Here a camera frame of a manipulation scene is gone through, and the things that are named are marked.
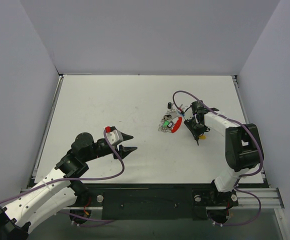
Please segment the key with yellow tag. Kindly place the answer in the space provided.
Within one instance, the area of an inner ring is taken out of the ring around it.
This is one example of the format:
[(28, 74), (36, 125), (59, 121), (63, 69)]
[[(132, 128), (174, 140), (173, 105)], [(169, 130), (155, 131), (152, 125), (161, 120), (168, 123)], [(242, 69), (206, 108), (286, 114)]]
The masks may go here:
[(198, 139), (199, 139), (199, 140), (205, 140), (205, 139), (206, 139), (206, 136), (205, 136), (205, 135), (200, 135), (200, 136), (198, 137)]

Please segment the keyring bunch with coloured tags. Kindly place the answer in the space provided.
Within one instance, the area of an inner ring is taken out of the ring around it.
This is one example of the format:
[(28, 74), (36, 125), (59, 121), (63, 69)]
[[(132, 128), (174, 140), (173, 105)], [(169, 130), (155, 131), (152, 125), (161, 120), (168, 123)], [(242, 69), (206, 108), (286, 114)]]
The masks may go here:
[(167, 111), (158, 125), (158, 131), (162, 133), (176, 133), (183, 122), (184, 110), (175, 107), (172, 102), (167, 103)]

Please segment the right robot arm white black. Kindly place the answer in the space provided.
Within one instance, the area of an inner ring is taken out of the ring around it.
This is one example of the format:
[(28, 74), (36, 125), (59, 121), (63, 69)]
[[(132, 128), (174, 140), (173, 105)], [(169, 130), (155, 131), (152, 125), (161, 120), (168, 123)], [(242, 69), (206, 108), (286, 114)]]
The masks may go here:
[(212, 181), (215, 187), (208, 192), (209, 201), (221, 204), (241, 178), (258, 174), (263, 168), (264, 154), (258, 128), (255, 124), (242, 124), (229, 119), (217, 108), (208, 108), (200, 101), (191, 103), (191, 117), (184, 121), (198, 142), (210, 130), (225, 138), (227, 167)]

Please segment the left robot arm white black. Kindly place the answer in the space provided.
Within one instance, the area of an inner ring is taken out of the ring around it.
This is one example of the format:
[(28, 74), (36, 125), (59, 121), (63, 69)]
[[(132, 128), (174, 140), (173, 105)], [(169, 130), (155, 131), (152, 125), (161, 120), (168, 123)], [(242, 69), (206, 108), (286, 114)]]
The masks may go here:
[(83, 183), (88, 161), (112, 155), (120, 162), (136, 147), (121, 143), (133, 136), (108, 126), (95, 141), (88, 132), (77, 135), (70, 150), (34, 187), (0, 205), (0, 240), (26, 240), (41, 223), (71, 205), (82, 206), (89, 189)]

